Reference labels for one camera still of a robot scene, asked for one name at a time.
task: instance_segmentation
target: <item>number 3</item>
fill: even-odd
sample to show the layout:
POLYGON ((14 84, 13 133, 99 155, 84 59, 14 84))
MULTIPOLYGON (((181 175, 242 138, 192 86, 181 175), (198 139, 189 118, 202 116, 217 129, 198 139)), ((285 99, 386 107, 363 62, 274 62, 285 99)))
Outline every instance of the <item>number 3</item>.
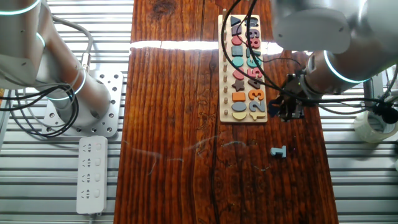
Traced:
POLYGON ((258 97, 259 100, 264 99, 264 92, 262 90, 250 90, 249 92, 249 99, 254 100, 255 97, 258 97))

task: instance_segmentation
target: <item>electrical outlet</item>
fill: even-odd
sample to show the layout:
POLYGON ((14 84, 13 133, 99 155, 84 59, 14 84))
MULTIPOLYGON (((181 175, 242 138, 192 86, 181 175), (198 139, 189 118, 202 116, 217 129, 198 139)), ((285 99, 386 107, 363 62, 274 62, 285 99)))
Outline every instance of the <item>electrical outlet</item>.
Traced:
POLYGON ((79 143, 76 210, 79 214, 106 208, 108 140, 102 136, 81 138, 79 143))

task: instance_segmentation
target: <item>number puzzle board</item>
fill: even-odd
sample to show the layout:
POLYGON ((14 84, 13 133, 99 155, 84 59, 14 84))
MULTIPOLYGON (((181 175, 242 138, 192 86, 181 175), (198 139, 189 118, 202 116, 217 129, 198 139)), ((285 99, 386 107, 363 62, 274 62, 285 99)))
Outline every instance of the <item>number puzzle board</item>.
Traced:
MULTIPOLYGON (((240 25, 244 18, 245 15, 230 15, 228 17, 225 38, 226 51, 239 69, 253 78, 264 81, 264 77, 250 56, 249 49, 244 44, 247 43, 246 29, 249 27, 246 21, 240 25)), ((267 122, 265 86, 245 77, 227 60, 224 61, 221 46, 223 40, 220 39, 222 25, 223 16, 220 15, 218 16, 220 120, 229 123, 265 123, 267 122)), ((256 55, 262 58, 259 16, 252 15, 249 37, 256 55)))

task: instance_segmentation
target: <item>wood grain surface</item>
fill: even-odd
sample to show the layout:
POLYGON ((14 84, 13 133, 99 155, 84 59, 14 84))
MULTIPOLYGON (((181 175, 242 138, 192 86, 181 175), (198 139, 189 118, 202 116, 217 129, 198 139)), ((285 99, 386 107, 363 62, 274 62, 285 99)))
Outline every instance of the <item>wood grain surface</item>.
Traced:
MULTIPOLYGON (((217 16, 232 3, 135 0, 131 41, 217 41, 217 16)), ((269 4, 254 11, 265 40, 269 4)), ((295 68, 264 65, 279 84, 295 68)), ((318 109, 289 123, 223 124, 218 81, 218 50, 131 49, 114 223, 338 223, 318 109), (271 156, 283 145, 287 158, 271 156)))

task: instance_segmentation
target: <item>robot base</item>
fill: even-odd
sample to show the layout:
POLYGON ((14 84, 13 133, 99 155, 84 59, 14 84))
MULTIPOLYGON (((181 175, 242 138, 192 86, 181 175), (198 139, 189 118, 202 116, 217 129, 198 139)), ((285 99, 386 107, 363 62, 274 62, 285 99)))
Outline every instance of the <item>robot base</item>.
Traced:
MULTIPOLYGON (((95 124, 86 127, 72 126, 63 135, 65 136, 104 136, 110 138, 118 132, 119 110, 121 103, 123 75, 121 72, 91 70, 90 75, 104 83, 111 95, 111 103, 108 112, 95 124)), ((44 116, 44 123, 51 126, 63 124, 54 105, 49 101, 44 116)), ((42 126, 42 133, 52 133, 59 128, 42 126)))

